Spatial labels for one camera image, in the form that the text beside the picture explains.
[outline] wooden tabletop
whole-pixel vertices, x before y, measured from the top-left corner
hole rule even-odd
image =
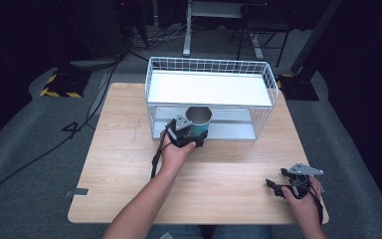
[[[74,197],[70,221],[110,222],[149,181],[158,144],[151,137],[144,85],[112,84],[78,184],[89,194]],[[288,184],[281,168],[297,162],[308,165],[280,95],[256,141],[206,139],[191,152],[155,223],[295,223],[266,178]]]

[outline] wire basket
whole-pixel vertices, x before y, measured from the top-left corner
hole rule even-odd
[[[190,107],[212,111],[207,139],[255,140],[278,101],[268,63],[150,58],[145,98],[153,138]]]

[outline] person's right hand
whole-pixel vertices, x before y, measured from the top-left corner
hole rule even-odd
[[[183,147],[177,147],[173,144],[167,135],[163,140],[162,166],[160,172],[167,172],[176,175],[185,163],[187,155],[194,149],[194,141]]]
[[[318,200],[320,200],[321,183],[314,176],[309,177],[309,182],[315,190],[314,191],[311,188],[311,192],[316,194]],[[296,199],[287,187],[282,187],[282,192],[284,193],[294,218],[304,232],[305,238],[311,238],[310,235],[316,235],[317,238],[321,238],[318,237],[318,235],[324,236],[321,230],[321,225],[319,224],[317,206],[315,205],[312,196],[308,193],[304,198]]]

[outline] metal cup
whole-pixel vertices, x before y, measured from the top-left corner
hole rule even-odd
[[[192,121],[188,136],[200,136],[209,130],[212,111],[207,107],[190,107],[185,113],[188,120]]]

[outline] black cable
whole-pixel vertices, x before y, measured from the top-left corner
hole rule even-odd
[[[160,30],[159,31],[157,31],[153,36],[151,36],[151,37],[149,37],[148,38],[148,40],[149,40],[149,47],[148,48],[151,48],[151,46],[155,43],[155,42],[157,42],[159,39],[163,39],[166,35],[167,35],[167,30],[164,30],[164,33],[161,35],[161,36],[157,36],[157,34],[160,32]],[[146,51],[146,50],[148,50],[148,48],[145,46],[145,47],[142,47],[142,46],[140,46],[140,47],[138,47],[138,46],[136,46],[135,44],[137,43],[137,42],[143,42],[143,41],[140,41],[139,39],[137,40],[137,41],[135,41],[134,39],[133,39],[133,36],[132,36],[132,39],[131,39],[131,48],[133,48],[134,50],[137,50],[137,51]]]
[[[153,178],[156,175],[157,164],[159,163],[159,158],[160,158],[160,156],[161,156],[161,154],[163,152],[163,149],[165,149],[171,143],[170,142],[170,143],[166,144],[165,146],[163,146],[163,142],[164,142],[164,139],[166,137],[167,130],[171,127],[172,124],[173,124],[173,120],[166,125],[166,129],[163,132],[162,137],[160,138],[160,143],[159,143],[159,146],[157,147],[156,154],[153,156],[153,160],[151,161],[151,164],[152,164],[153,167],[151,168],[151,177],[150,177],[150,179]]]
[[[149,38],[150,40],[154,38],[154,40],[151,40],[150,43],[149,43],[149,47],[137,47],[135,46],[135,41],[131,40],[131,46],[130,48],[132,48],[133,50],[135,51],[147,51],[147,50],[154,50],[156,49],[157,47],[159,47],[161,44],[164,44],[164,43],[170,43],[170,42],[174,42],[176,41],[178,38],[182,38],[182,37],[185,37],[185,35],[183,36],[178,36],[178,37],[174,37],[174,35],[176,35],[177,33],[181,33],[183,31],[186,31],[186,25],[183,25],[181,26],[180,28],[176,29],[176,30],[172,30],[170,33],[167,33],[167,30],[165,30],[165,32],[161,35],[161,36],[157,36],[156,37],[156,34],[159,33],[160,31],[157,31],[156,34]]]
[[[110,69],[110,75],[109,75],[109,79],[111,78],[111,76],[113,75],[113,72],[114,72],[114,69],[116,69],[116,67],[119,65],[120,61],[117,62],[111,69]],[[104,89],[104,94],[107,92],[107,89],[108,89],[108,85],[109,84],[106,84],[106,87]],[[43,157],[47,156],[49,153],[55,151],[57,148],[59,148],[61,145],[63,145],[64,143],[66,143],[70,138],[72,138],[77,132],[81,131],[81,129],[86,125],[86,123],[89,122],[89,120],[96,114],[97,112],[97,109],[100,107],[101,103],[103,101],[103,98],[100,99],[100,102],[98,103],[97,107],[95,108],[95,110],[93,111],[93,113],[86,119],[85,122],[83,122],[79,128],[77,128],[76,130],[74,130],[68,137],[66,137],[64,140],[62,140],[60,143],[58,143],[56,146],[52,147],[51,149],[49,149],[48,151],[46,151],[45,153],[43,153],[42,155],[36,157],[35,159],[29,161],[28,163],[24,164],[22,167],[18,168],[17,170],[15,170],[14,172],[12,172],[11,174],[9,174],[8,176],[6,176],[4,179],[2,179],[0,181],[0,186],[5,183],[8,179],[10,179],[11,177],[13,177],[14,175],[16,175],[18,172],[22,171],[24,168],[28,167],[29,165],[35,163],[36,161],[42,159]]]
[[[321,205],[321,202],[318,199],[317,192],[316,192],[315,188],[312,185],[310,185],[309,187],[312,188],[312,190],[314,190],[314,193],[311,192],[311,190],[309,190],[309,188],[304,187],[304,189],[314,199],[314,203],[315,203],[315,206],[317,207],[317,212],[318,212],[318,220],[319,220],[319,223],[320,223],[320,226],[321,226],[322,225],[322,221],[323,221],[323,206]]]
[[[140,55],[138,55],[138,54],[132,52],[131,50],[128,50],[128,52],[129,52],[130,54],[132,54],[133,56],[135,56],[136,58],[139,58],[139,59],[141,59],[141,60],[143,60],[143,61],[145,61],[145,62],[149,62],[148,59],[146,59],[146,58],[144,58],[144,57],[141,57]]]
[[[101,85],[100,88],[98,88],[97,94],[95,94],[95,98],[93,99],[93,103],[95,102],[95,100],[96,100],[98,94],[100,93],[101,89],[103,89],[103,87],[106,86],[106,88],[105,88],[103,94],[101,95],[101,99],[100,99],[100,102],[98,103],[97,108],[100,106],[101,102],[102,102],[103,99],[104,99],[104,95],[106,94],[107,86],[108,86],[108,84],[109,84],[109,82],[110,82],[110,78],[111,78],[111,75],[109,76],[109,74],[110,74],[111,71],[113,71],[113,68],[116,68],[116,66],[113,66],[112,68],[109,69],[109,71],[108,71],[107,74],[106,74],[106,80],[105,80],[105,82]],[[94,126],[91,126],[91,125],[89,124],[89,121],[87,120],[87,118],[88,118],[89,115],[90,115],[90,110],[92,109],[93,103],[90,104],[89,109],[88,109],[88,111],[87,111],[87,114],[86,114],[86,122],[87,122],[87,125],[88,125],[91,129],[96,130],[96,128],[95,128]]]

